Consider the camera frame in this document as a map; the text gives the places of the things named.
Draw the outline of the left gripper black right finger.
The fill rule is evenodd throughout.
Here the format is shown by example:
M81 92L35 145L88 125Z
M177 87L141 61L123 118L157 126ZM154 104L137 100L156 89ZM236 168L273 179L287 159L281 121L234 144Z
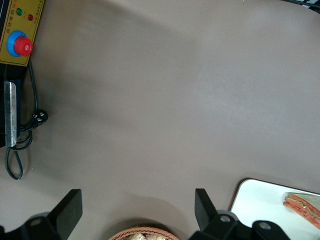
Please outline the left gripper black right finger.
M199 227L191 240L232 240L237 226L236 218L224 210L216 210L203 188L195 190L194 214Z

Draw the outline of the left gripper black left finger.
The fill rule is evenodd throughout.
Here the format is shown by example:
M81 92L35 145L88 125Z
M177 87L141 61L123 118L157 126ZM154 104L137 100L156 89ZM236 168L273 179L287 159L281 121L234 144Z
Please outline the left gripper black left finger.
M83 215L82 191L72 189L46 215L30 218L22 226L24 240L67 240Z

